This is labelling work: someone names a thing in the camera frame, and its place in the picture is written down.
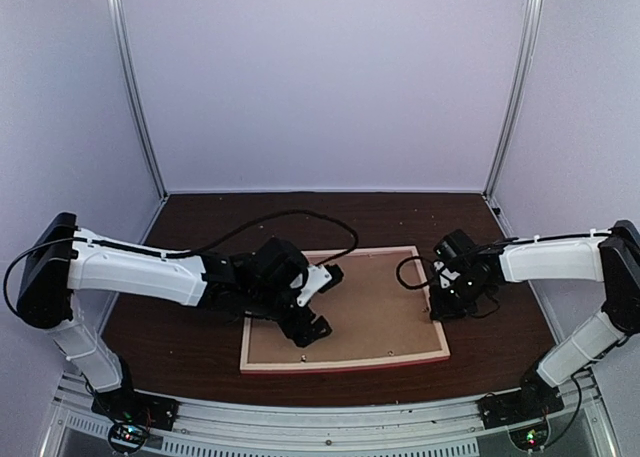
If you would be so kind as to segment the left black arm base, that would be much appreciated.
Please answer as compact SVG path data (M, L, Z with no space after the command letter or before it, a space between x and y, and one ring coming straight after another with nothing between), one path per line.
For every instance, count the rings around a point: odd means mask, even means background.
M128 364L120 359L123 372L121 386L108 392L97 391L88 379L85 385L93 397L91 410L112 421L171 431L179 402L173 398L138 392Z

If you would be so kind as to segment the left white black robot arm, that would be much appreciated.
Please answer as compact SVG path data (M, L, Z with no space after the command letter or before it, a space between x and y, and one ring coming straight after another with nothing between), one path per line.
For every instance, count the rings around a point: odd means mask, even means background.
M49 332L123 421L143 413L143 398L131 389L124 361L85 323L72 300L75 292L112 291L257 317L277 323L287 339L306 347L331 332L327 320L310 309L311 299L343 279L339 266L312 264L279 238L234 256L169 251L110 240L78 227L72 213L56 216L21 259L16 315Z

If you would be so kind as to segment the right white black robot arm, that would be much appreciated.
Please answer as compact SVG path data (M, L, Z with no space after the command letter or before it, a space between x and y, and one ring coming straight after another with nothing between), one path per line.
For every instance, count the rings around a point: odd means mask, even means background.
M566 334L523 376L513 396L519 417L535 417L551 390L639 332L639 231L629 220L604 230L477 244L462 230L435 246L429 282L431 316L444 321L474 315L480 296L507 284L599 293Z

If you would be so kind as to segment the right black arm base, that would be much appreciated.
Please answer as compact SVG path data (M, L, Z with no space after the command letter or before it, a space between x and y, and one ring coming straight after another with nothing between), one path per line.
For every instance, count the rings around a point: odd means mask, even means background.
M564 409L557 385L549 385L531 366L520 379L520 387L502 394L489 393L477 401L485 429L510 426L542 418Z

